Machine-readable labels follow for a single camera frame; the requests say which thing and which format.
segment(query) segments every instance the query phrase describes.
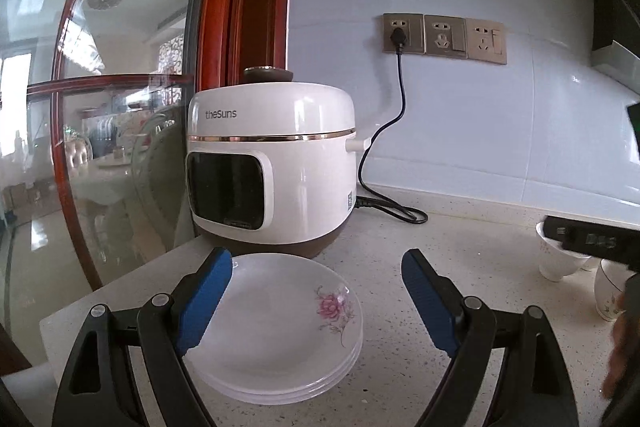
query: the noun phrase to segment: white electric pressure cooker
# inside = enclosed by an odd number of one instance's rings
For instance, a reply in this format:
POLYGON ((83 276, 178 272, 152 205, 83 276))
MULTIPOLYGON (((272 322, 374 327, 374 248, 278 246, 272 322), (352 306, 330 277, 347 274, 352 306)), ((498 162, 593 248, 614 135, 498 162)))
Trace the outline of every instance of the white electric pressure cooker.
POLYGON ((234 253, 313 257, 356 197, 353 101, 343 90, 268 82, 197 93, 187 180, 195 223, 234 253))

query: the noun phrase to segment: screw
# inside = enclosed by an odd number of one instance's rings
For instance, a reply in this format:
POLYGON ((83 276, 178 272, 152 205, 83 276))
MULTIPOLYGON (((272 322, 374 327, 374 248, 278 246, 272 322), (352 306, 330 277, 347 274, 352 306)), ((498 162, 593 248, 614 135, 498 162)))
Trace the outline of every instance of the screw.
POLYGON ((529 307, 529 315, 531 315, 534 319, 541 319, 543 317, 543 312, 537 306, 529 307))
POLYGON ((153 304, 153 306, 157 306, 158 308, 164 306, 165 304, 167 304, 167 302, 169 302, 169 295, 167 295, 166 293, 159 293, 158 295, 154 295, 154 297, 151 299, 151 304, 153 304))
POLYGON ((92 317, 102 317, 106 311, 107 308, 104 304, 98 304, 97 306, 91 308, 91 315, 92 317))
POLYGON ((472 310, 479 310, 482 307, 482 301, 478 297, 467 297, 465 299, 465 306, 472 310))

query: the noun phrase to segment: wall socket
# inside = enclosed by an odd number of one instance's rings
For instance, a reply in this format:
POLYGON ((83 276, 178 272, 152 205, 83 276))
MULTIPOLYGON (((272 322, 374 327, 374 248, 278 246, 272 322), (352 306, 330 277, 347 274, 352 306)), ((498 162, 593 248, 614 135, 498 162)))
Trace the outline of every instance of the wall socket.
POLYGON ((391 33, 396 28, 402 28, 407 37, 402 52, 424 54, 424 19, 421 13, 385 13, 382 24, 382 47, 385 53, 396 52, 391 33))
POLYGON ((424 16, 427 55, 466 58, 465 20, 441 15, 424 16))
POLYGON ((465 19, 466 52, 469 58, 496 64, 507 63, 504 25, 481 19, 465 19))

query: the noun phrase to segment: gold trim band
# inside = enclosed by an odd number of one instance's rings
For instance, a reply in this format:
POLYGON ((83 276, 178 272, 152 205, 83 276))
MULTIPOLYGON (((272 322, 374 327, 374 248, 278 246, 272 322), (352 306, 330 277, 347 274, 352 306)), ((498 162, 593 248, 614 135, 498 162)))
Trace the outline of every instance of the gold trim band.
POLYGON ((355 129, 320 134, 290 134, 289 136, 190 136, 190 142, 297 142, 327 140, 355 133, 355 129))

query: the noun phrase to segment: countertop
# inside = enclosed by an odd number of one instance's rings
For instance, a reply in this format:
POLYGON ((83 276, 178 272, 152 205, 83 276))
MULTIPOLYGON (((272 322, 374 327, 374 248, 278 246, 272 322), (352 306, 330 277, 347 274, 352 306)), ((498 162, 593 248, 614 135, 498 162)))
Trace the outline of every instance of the countertop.
MULTIPOLYGON (((56 380, 89 309, 142 305, 195 271, 213 247, 199 237, 43 319, 40 330, 56 380)), ((402 284, 400 261, 419 248, 463 295, 476 295, 494 309, 522 312, 540 306, 548 316, 574 386, 580 425, 595 427, 606 402, 600 384, 606 372, 611 325, 594 309, 594 272, 578 271, 553 283, 538 272, 539 250, 531 226, 498 224, 431 214, 409 225, 372 209, 354 211, 340 237, 316 261, 342 275, 362 302, 364 347, 347 377, 312 400, 257 406, 228 399, 194 377, 220 427, 240 426, 413 426, 427 406, 449 359, 435 349, 402 284)), ((492 398, 501 351, 494 350, 481 394, 467 425, 481 426, 492 398)), ((138 348, 134 371, 149 423, 164 422, 153 399, 138 348)))

